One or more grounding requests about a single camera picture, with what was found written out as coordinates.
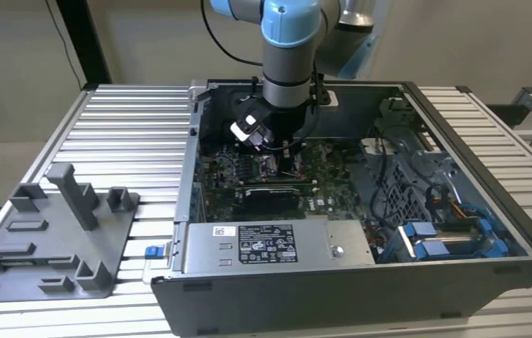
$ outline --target white label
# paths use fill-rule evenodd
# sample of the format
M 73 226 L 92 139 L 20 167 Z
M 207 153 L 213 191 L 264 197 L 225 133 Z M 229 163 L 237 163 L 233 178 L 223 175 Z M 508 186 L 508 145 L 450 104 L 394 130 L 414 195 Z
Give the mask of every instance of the white label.
M 237 227 L 213 227 L 212 236 L 236 236 Z

